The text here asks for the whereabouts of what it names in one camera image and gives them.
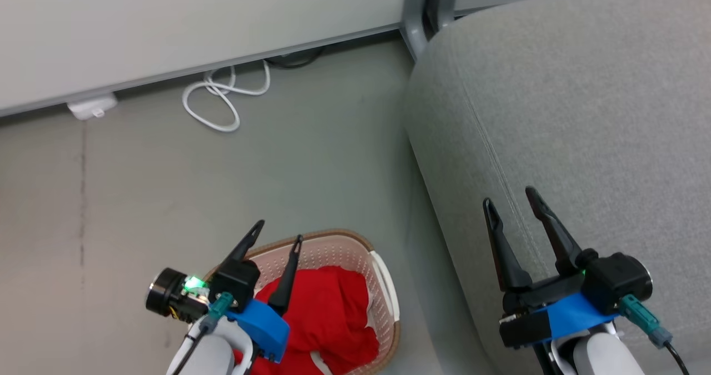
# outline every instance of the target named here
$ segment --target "laundry basket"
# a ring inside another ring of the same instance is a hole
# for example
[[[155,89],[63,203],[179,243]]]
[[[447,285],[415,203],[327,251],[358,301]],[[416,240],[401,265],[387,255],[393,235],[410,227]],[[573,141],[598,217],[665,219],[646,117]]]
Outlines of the laundry basket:
[[[254,261],[262,273],[257,282],[258,288],[282,276],[294,239],[284,239],[249,251],[247,258]],[[343,229],[304,235],[299,269],[317,269],[324,266],[340,266],[365,277],[372,296],[368,317],[375,329],[375,336],[378,337],[380,351],[370,364],[358,367],[348,375],[380,372],[393,359],[399,342],[398,295],[395,293],[388,267],[363,236]]]

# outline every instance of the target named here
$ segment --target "black cable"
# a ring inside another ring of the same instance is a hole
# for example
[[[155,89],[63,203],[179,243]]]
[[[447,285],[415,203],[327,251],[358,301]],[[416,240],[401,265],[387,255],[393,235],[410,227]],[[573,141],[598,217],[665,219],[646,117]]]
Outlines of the black cable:
[[[325,47],[325,46],[321,46],[320,48],[318,48],[318,49],[315,51],[315,53],[314,53],[312,56],[309,57],[309,59],[307,59],[307,60],[304,61],[303,63],[298,63],[298,64],[282,64],[282,63],[278,63],[277,61],[274,61],[274,60],[271,59],[271,58],[267,58],[267,59],[265,59],[264,61],[266,61],[267,63],[269,63],[270,66],[274,66],[274,67],[277,67],[277,68],[281,68],[281,69],[296,69],[296,68],[305,67],[305,66],[307,66],[308,64],[313,63],[313,61],[316,61],[316,59],[317,59],[318,57],[320,57],[321,54],[323,54],[323,51],[325,51],[325,50],[326,50],[326,47]]]
[[[689,375],[689,370],[686,369],[686,365],[684,365],[684,360],[681,359],[679,353],[676,352],[676,349],[674,349],[673,345],[671,345],[671,343],[669,342],[665,342],[664,346],[671,353],[671,357],[674,357],[674,360],[676,361],[676,364],[679,365],[679,368],[681,368],[681,373],[683,373],[684,375]]]
[[[193,340],[193,344],[188,349],[188,352],[185,353],[185,355],[183,356],[183,359],[180,360],[180,364],[178,364],[178,367],[173,372],[173,375],[178,375],[180,373],[180,371],[183,370],[183,367],[185,367],[185,364],[188,363],[190,356],[192,356],[193,352],[195,352],[195,348],[198,347],[198,343],[200,343],[200,341],[203,339],[203,336],[205,336],[205,332],[203,332],[203,330],[200,329],[200,333],[198,333],[198,337],[196,337],[195,340]]]

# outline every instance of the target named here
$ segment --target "teal cable connector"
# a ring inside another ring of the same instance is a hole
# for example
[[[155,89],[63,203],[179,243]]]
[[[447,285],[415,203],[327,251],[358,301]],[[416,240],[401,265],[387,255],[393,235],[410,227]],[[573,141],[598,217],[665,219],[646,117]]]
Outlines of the teal cable connector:
[[[637,297],[632,294],[622,297],[619,311],[623,317],[642,329],[657,349],[663,349],[665,344],[671,343],[672,334],[661,326],[659,319]]]
[[[210,306],[208,315],[200,323],[200,330],[205,334],[212,333],[218,326],[218,322],[227,313],[229,308],[232,306],[234,298],[228,292],[224,292],[218,297],[218,299]]]

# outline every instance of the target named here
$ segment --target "basket handle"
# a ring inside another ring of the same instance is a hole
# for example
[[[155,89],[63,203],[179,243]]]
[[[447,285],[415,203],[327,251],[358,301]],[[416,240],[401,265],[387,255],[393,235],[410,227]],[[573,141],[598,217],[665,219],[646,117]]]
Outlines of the basket handle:
[[[395,285],[393,283],[393,277],[390,276],[390,271],[388,271],[388,266],[385,265],[385,261],[380,257],[380,254],[376,251],[371,251],[370,255],[373,256],[373,268],[375,268],[375,273],[378,275],[378,281],[381,283],[381,287],[384,286],[384,291],[388,294],[389,303],[388,308],[392,308],[393,318],[396,322],[399,321],[399,303],[398,303],[398,292],[395,291]]]

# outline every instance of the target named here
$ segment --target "robotic arm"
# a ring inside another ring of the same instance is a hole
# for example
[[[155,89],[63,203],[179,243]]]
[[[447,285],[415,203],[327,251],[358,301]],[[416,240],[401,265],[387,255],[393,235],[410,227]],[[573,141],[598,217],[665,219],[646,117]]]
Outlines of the robotic arm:
[[[503,344],[533,348],[545,375],[643,375],[615,331],[614,321],[622,315],[656,347],[668,349],[688,375],[671,333],[642,304],[653,289],[642,263],[622,253],[600,258],[591,248],[581,250],[535,188],[526,188],[526,196],[553,246],[558,276],[533,282],[506,240],[493,202],[485,199],[484,217],[504,292]]]
[[[205,281],[166,268],[152,282],[146,309],[192,324],[167,375],[246,375],[257,357],[281,362],[289,339],[282,316],[289,308],[303,238],[294,241],[284,274],[265,304],[252,298],[259,268],[244,259],[263,227],[264,221],[257,222]],[[234,349],[243,354],[238,365]]]

